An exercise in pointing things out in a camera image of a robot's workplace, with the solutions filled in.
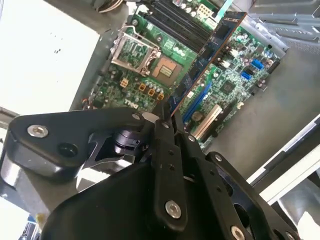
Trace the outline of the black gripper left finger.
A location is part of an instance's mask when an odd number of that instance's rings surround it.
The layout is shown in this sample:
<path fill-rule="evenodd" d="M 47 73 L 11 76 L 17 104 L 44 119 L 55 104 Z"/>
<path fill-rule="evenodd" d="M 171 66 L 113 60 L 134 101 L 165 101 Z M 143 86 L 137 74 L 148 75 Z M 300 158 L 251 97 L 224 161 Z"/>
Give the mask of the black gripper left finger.
<path fill-rule="evenodd" d="M 18 116 L 4 142 L 4 161 L 20 168 L 15 191 L 33 211 L 39 206 L 29 197 L 38 196 L 49 216 L 80 193 L 72 182 L 81 170 L 123 156 L 134 157 L 130 166 L 181 164 L 183 173 L 181 149 L 163 108 L 146 116 L 128 107 Z"/>

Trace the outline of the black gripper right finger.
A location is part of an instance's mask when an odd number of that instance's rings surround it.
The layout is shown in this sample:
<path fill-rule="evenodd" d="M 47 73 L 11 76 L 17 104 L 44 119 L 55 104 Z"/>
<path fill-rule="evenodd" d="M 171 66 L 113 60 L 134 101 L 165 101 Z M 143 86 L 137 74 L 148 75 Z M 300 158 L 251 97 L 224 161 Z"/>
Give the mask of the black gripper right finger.
<path fill-rule="evenodd" d="M 298 240 L 298 233 L 247 183 L 220 153 L 204 155 L 174 114 L 183 167 L 204 195 L 196 206 L 215 240 Z"/>

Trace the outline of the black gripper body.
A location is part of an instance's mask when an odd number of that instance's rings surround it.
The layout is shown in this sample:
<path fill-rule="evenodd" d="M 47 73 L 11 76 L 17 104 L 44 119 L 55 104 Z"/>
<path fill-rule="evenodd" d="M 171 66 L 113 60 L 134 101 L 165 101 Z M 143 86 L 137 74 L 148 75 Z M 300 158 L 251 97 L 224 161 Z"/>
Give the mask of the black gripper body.
<path fill-rule="evenodd" d="M 223 240 L 204 188 L 179 163 L 138 163 L 61 203 L 43 240 Z"/>

